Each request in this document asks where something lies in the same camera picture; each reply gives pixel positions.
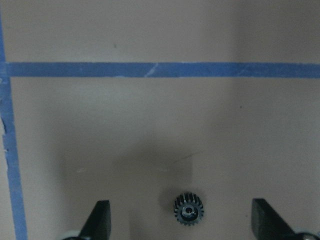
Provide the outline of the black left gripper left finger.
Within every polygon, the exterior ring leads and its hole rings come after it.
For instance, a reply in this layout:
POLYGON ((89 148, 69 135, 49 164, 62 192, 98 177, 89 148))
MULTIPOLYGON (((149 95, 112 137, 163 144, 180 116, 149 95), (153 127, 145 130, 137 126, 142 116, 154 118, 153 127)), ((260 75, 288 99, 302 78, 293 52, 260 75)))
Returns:
POLYGON ((63 240, 109 240, 111 236, 111 205, 109 200, 96 202, 78 234, 65 236, 63 240))

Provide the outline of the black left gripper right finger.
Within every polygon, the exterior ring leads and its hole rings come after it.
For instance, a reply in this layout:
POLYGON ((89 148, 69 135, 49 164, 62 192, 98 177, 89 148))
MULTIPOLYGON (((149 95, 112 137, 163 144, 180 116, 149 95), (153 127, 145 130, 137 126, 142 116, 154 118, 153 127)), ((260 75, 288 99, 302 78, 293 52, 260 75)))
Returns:
POLYGON ((251 202, 251 230, 257 240, 318 240, 318 235, 295 232, 264 198, 251 202))

